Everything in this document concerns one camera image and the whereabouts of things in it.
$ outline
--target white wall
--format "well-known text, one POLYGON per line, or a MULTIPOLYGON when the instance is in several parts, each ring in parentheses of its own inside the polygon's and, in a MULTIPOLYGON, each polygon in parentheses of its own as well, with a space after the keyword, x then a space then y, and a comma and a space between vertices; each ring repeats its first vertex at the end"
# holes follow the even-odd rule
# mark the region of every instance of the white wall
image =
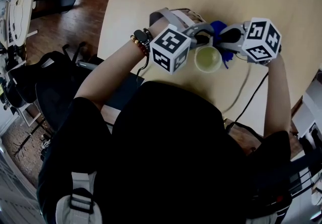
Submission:
POLYGON ((303 102, 311 111, 318 129, 322 133, 322 84, 314 80, 303 95, 303 102))

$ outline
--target blue object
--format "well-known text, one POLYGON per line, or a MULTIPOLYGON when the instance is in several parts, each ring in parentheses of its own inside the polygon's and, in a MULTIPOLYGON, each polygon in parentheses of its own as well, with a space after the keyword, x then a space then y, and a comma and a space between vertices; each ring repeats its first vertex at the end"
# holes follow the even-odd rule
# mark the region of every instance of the blue object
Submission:
MULTIPOLYGON (((213 36, 213 43, 212 46, 216 47, 216 45, 221 42, 221 38, 219 36, 220 32, 227 27, 227 24, 223 23, 222 21, 214 21, 210 24, 214 30, 214 36, 213 36)), ((221 54, 222 61, 225 65, 225 67, 228 69, 227 62, 232 60, 234 54, 229 51, 225 51, 221 48, 217 48, 218 51, 221 54)))

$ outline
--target table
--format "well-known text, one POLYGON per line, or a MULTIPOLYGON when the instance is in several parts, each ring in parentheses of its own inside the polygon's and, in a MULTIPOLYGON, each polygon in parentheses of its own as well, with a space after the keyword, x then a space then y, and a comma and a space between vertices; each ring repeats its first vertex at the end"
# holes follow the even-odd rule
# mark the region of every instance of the table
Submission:
MULTIPOLYGON (((209 22, 221 20, 228 25, 247 21, 252 17, 271 19, 282 33, 282 55, 292 105, 305 92, 322 62, 322 0, 109 0, 98 57, 109 57, 129 40, 135 30, 148 26, 151 12, 164 7, 187 7, 200 13, 209 22)), ((141 75, 146 80, 175 83, 201 94, 222 111, 225 117, 235 120, 266 74, 267 68, 235 58, 229 62, 229 69, 222 66, 215 73, 205 74, 194 66, 194 53, 189 52, 187 65, 173 76, 152 63, 141 75), (250 75, 245 87, 231 107, 249 68, 250 75)), ((132 73, 136 73, 143 65, 144 60, 132 73)), ((259 134, 264 132, 266 98, 267 80, 239 120, 259 134)))
POLYGON ((17 46, 24 45, 30 24, 34 0, 11 0, 9 11, 10 31, 17 46))

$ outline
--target buckle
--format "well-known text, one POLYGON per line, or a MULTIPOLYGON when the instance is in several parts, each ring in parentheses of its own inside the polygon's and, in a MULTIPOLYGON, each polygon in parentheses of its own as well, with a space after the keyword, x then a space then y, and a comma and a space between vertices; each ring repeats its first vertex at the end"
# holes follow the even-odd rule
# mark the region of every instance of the buckle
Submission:
POLYGON ((73 190, 69 202, 70 209, 78 210, 88 214, 93 214, 93 206, 93 195, 89 191, 87 191, 85 188, 77 188, 73 190))

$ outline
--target plastic cup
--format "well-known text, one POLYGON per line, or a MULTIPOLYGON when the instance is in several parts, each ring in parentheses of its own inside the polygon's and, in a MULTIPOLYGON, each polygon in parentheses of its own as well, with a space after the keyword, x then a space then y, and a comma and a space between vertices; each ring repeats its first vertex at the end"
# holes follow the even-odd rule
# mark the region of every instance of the plastic cup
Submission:
POLYGON ((220 52, 212 46, 203 46, 196 49, 195 65, 204 73, 212 73, 221 66, 220 52))

